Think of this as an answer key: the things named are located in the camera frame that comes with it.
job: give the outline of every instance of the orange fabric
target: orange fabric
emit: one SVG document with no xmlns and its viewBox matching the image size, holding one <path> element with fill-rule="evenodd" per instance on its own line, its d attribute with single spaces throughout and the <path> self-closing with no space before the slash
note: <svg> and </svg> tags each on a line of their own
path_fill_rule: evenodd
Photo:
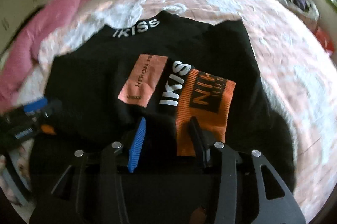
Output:
<svg viewBox="0 0 337 224">
<path fill-rule="evenodd" d="M 43 133 L 47 135 L 56 135 L 54 127 L 50 125 L 47 125 L 47 124 L 41 125 L 41 130 Z"/>
<path fill-rule="evenodd" d="M 235 82 L 191 70 L 178 100 L 176 115 L 177 155 L 195 156 L 188 134 L 188 122 L 195 116 L 204 130 L 225 141 L 227 117 Z"/>
<path fill-rule="evenodd" d="M 146 107 L 158 84 L 168 57 L 141 54 L 118 99 Z"/>
</svg>

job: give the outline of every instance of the clothing pile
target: clothing pile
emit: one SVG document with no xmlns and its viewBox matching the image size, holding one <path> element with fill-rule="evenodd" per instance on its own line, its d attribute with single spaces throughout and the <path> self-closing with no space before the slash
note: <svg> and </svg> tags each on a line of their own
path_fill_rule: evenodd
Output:
<svg viewBox="0 0 337 224">
<path fill-rule="evenodd" d="M 312 0 L 277 0 L 285 8 L 298 16 L 304 24 L 315 33 L 320 14 Z"/>
</svg>

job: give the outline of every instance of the brown fabric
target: brown fabric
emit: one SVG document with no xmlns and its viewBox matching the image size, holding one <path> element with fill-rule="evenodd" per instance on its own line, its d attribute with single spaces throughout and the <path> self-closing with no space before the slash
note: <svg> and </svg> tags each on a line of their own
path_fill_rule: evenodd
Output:
<svg viewBox="0 0 337 224">
<path fill-rule="evenodd" d="M 235 82 L 193 69 L 188 75 L 178 101 L 177 155 L 195 156 L 188 122 L 198 119 L 202 129 L 214 133 L 218 141 L 225 141 L 227 117 Z"/>
</svg>

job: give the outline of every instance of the metal screw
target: metal screw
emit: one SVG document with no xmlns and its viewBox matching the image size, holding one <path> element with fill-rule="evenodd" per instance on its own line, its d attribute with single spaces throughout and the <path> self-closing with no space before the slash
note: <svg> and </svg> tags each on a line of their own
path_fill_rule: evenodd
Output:
<svg viewBox="0 0 337 224">
<path fill-rule="evenodd" d="M 218 149 L 222 149 L 225 147 L 225 145 L 221 142 L 214 143 L 214 147 Z"/>
<path fill-rule="evenodd" d="M 259 150 L 253 150 L 252 155 L 258 158 L 261 156 L 261 152 Z"/>
<path fill-rule="evenodd" d="M 84 155 L 84 152 L 83 152 L 83 150 L 77 150 L 76 152 L 75 152 L 75 157 L 81 157 L 81 156 L 83 156 Z"/>
<path fill-rule="evenodd" d="M 112 143 L 112 148 L 114 149 L 119 149 L 122 147 L 122 143 L 120 143 L 119 141 L 115 141 L 114 143 Z"/>
</svg>

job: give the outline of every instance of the pink blanket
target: pink blanket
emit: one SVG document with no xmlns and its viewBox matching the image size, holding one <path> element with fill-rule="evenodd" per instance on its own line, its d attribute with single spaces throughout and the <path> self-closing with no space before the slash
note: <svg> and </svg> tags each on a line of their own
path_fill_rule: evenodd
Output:
<svg viewBox="0 0 337 224">
<path fill-rule="evenodd" d="M 38 62 L 40 44 L 55 29 L 68 25 L 88 0 L 52 0 L 19 33 L 0 74 L 0 113 L 9 110 L 18 90 Z"/>
</svg>

